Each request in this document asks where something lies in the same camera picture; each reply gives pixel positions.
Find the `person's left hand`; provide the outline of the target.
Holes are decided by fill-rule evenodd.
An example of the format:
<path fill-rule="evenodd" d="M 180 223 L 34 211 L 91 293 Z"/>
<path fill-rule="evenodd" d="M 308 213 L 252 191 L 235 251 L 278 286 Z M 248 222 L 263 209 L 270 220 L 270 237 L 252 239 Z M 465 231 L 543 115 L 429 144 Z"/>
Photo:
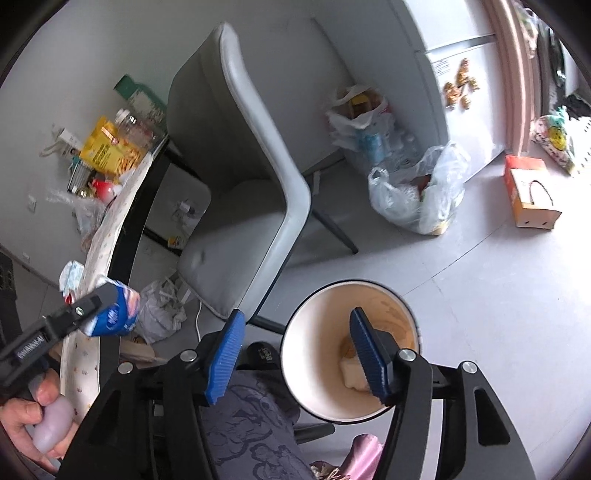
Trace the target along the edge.
<path fill-rule="evenodd" d="M 1 407 L 1 424 L 16 449 L 48 471 L 76 433 L 74 408 L 59 392 L 59 376 L 46 371 L 29 383 L 32 400 L 12 398 Z"/>

